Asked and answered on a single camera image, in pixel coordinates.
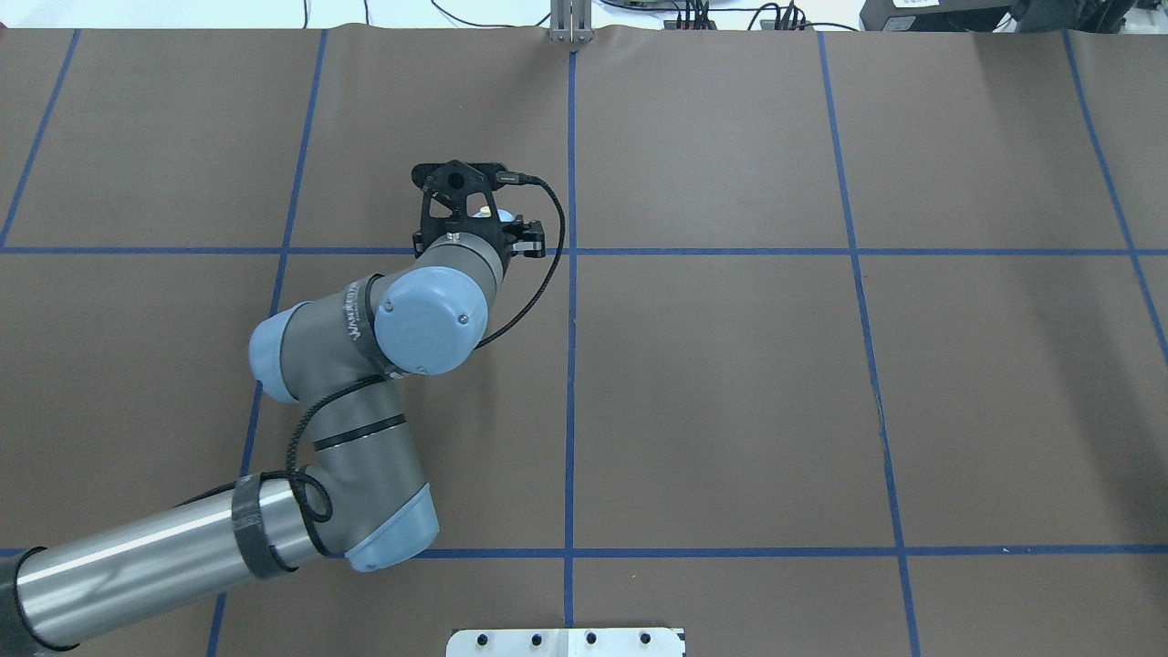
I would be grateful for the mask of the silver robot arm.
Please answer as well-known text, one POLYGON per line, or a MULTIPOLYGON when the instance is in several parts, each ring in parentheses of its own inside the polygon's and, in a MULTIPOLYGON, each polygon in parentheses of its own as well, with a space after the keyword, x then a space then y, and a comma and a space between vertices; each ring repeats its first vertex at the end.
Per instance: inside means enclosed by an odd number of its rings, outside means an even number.
POLYGON ((158 516, 4 560, 4 655, 56 656, 317 558, 378 570, 439 532, 396 383, 458 369, 514 256, 541 258, 538 221, 505 210, 424 220, 413 265, 371 274, 260 323, 249 360, 267 396, 301 417, 285 462, 158 516))

